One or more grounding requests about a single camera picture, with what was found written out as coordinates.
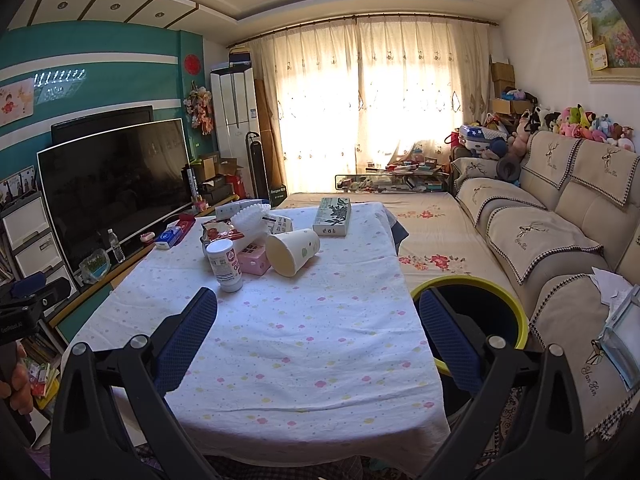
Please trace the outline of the person's hand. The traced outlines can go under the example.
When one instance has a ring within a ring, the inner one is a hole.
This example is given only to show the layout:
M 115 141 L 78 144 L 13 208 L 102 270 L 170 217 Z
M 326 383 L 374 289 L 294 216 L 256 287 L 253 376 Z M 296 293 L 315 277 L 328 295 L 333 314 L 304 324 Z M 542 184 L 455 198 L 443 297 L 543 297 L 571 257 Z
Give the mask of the person's hand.
M 34 409 L 34 401 L 30 391 L 28 371 L 23 364 L 26 352 L 18 341 L 14 346 L 17 360 L 9 381 L 1 383 L 1 399 L 8 400 L 13 411 L 21 415 L 29 415 Z

